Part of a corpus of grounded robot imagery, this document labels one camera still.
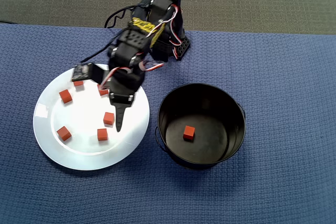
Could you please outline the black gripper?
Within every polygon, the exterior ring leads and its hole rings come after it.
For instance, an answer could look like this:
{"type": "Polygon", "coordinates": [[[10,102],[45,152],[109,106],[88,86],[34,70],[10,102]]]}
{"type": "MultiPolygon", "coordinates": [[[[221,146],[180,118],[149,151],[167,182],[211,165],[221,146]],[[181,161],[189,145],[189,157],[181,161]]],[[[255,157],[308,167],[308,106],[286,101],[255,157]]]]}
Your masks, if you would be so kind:
{"type": "Polygon", "coordinates": [[[115,126],[117,132],[122,128],[126,108],[130,108],[134,101],[134,94],[144,81],[144,71],[136,67],[128,72],[118,68],[112,75],[109,84],[109,99],[115,107],[115,126]]]}

